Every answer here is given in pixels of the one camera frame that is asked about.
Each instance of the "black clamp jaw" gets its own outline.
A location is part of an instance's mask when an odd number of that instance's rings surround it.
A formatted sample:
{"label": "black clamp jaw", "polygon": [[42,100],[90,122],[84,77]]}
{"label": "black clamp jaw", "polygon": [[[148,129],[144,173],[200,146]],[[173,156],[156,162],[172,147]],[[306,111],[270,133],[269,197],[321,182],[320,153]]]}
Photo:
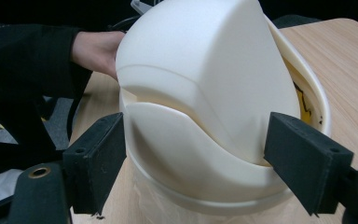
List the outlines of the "black clamp jaw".
{"label": "black clamp jaw", "polygon": [[300,119],[271,113],[265,159],[312,215],[346,210],[342,223],[358,223],[358,171],[353,153]]}
{"label": "black clamp jaw", "polygon": [[76,214],[101,214],[126,158],[123,115],[97,120],[62,153],[19,176],[8,223],[72,223]]}

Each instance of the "light wooden surface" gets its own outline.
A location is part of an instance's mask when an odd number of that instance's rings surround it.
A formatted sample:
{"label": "light wooden surface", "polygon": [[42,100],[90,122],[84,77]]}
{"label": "light wooden surface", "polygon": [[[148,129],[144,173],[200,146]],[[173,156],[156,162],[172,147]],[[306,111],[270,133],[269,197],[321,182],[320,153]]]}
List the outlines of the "light wooden surface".
{"label": "light wooden surface", "polygon": [[[347,19],[322,21],[282,29],[282,33],[309,63],[326,91],[332,112],[332,138],[355,153],[358,168],[358,22]],[[72,141],[98,118],[118,112],[118,84],[93,74],[79,106]],[[74,223],[149,223],[137,205],[132,169],[127,161],[103,209],[104,219],[73,215]],[[343,207],[322,215],[318,223],[340,223]]]}

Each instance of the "person's hand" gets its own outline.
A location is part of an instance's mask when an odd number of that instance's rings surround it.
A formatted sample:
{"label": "person's hand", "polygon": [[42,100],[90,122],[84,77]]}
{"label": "person's hand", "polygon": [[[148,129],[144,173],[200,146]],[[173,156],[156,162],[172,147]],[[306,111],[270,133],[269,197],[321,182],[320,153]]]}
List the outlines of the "person's hand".
{"label": "person's hand", "polygon": [[119,31],[79,32],[72,46],[71,60],[91,71],[107,74],[117,80],[116,54],[124,33]]}

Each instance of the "black jacket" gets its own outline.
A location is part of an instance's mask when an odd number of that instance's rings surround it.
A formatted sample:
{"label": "black jacket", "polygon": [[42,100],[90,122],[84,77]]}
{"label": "black jacket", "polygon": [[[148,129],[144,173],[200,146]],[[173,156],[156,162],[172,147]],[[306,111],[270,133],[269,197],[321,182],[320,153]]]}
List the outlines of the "black jacket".
{"label": "black jacket", "polygon": [[70,62],[80,30],[0,23],[0,100],[81,97],[91,71]]}

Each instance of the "white plastic model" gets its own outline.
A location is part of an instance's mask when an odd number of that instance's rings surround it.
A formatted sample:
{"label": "white plastic model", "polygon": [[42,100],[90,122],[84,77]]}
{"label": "white plastic model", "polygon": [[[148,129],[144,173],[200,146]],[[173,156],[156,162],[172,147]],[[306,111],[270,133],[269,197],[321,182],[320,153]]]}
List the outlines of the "white plastic model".
{"label": "white plastic model", "polygon": [[165,0],[120,44],[129,156],[174,203],[243,215],[292,195],[263,160],[269,113],[300,116],[270,25],[257,0]]}

